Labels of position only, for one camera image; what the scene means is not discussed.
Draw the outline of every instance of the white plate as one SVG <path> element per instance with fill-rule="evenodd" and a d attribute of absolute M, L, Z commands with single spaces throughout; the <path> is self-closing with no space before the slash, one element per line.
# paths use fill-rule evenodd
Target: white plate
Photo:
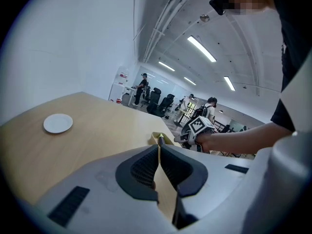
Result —
<path fill-rule="evenodd" d="M 55 114 L 50 115 L 44 120 L 43 127 L 50 133 L 59 134 L 70 129 L 73 119 L 69 115 Z"/>

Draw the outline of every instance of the floor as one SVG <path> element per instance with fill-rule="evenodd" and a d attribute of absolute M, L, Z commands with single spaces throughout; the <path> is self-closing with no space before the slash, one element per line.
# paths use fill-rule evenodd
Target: floor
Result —
<path fill-rule="evenodd" d="M 134 103 L 135 101 L 135 98 L 132 98 L 131 99 L 131 102 L 130 102 L 130 106 L 128 106 L 128 103 L 129 103 L 129 98 L 130 98 L 130 95 L 129 94 L 125 94 L 123 97 L 122 97 L 122 101 L 121 101 L 121 104 L 126 106 L 126 107 L 130 107 L 130 108 L 133 108 L 135 110 L 139 110 L 139 111 L 142 111 L 142 112 L 145 112 L 147 113 L 146 111 L 146 107 L 147 107 L 147 104 L 146 105 L 143 105 L 143 107 L 141 107 L 142 105 L 142 101 L 144 101 L 142 99 L 142 97 L 140 98 L 140 103 L 138 106 L 133 106 L 132 103 Z M 169 116 L 169 119 L 165 119 L 165 117 L 162 118 L 162 120 L 165 122 L 165 124 L 167 125 L 167 127 L 169 128 L 170 132 L 176 137 L 178 135 L 181 134 L 181 130 L 182 130 L 182 127 L 178 127 L 174 124 L 173 122 L 173 118 L 175 116 L 175 113 L 176 111 L 173 110 L 172 113 L 170 113 L 170 111 L 167 111 L 166 115 Z M 185 121 L 187 120 L 187 118 L 185 119 L 182 119 L 181 121 L 181 125 L 183 126 L 185 124 Z M 220 155 L 222 156 L 223 154 L 221 152 L 215 152 L 215 151 L 212 151 L 213 155 Z M 254 159 L 254 155 L 241 155 L 240 158 L 247 158 L 247 159 Z"/>

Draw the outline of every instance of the black t-shirt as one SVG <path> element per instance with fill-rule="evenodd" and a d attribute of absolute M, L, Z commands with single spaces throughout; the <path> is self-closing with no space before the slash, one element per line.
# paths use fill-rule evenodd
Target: black t-shirt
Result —
<path fill-rule="evenodd" d="M 141 81 L 141 83 L 140 83 L 139 85 L 141 85 L 141 84 L 143 84 L 143 87 L 140 87 L 140 88 L 138 88 L 138 89 L 143 90 L 144 87 L 145 87 L 146 84 L 147 84 L 147 80 L 143 79 L 143 81 Z"/>
<path fill-rule="evenodd" d="M 282 91 L 304 63 L 312 47 L 312 26 L 307 14 L 310 0 L 274 0 L 282 23 Z M 292 120 L 279 100 L 271 121 L 294 131 Z"/>

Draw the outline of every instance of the backpack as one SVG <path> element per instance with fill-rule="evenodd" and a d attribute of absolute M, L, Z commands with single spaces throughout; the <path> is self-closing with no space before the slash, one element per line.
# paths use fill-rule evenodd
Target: backpack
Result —
<path fill-rule="evenodd" d="M 198 116 L 206 117 L 208 113 L 208 108 L 212 107 L 212 105 L 209 105 L 208 107 L 205 107 L 205 105 L 202 105 L 200 108 L 197 108 L 195 112 L 193 113 L 191 120 L 196 119 Z"/>

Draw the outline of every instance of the fluorescent light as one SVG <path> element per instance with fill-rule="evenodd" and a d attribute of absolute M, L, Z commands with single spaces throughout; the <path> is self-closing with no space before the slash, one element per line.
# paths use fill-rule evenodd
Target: fluorescent light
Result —
<path fill-rule="evenodd" d="M 186 80 L 189 81 L 191 84 L 193 84 L 193 85 L 196 86 L 196 84 L 195 84 L 194 82 L 192 82 L 190 79 L 188 79 L 188 78 L 186 78 L 186 77 L 184 77 L 184 79 L 186 79 Z"/>
<path fill-rule="evenodd" d="M 225 76 L 224 79 L 225 79 L 225 81 L 228 83 L 230 89 L 231 89 L 232 91 L 235 91 L 235 88 L 233 87 L 233 84 L 231 83 L 230 78 L 229 78 L 228 76 Z"/>
<path fill-rule="evenodd" d="M 168 65 L 166 65 L 165 63 L 162 63 L 161 61 L 158 62 L 159 64 L 165 66 L 166 68 L 169 68 L 171 71 L 175 71 L 173 68 L 169 67 Z"/>
<path fill-rule="evenodd" d="M 216 59 L 194 37 L 190 36 L 187 40 L 194 44 L 211 62 L 216 62 Z"/>

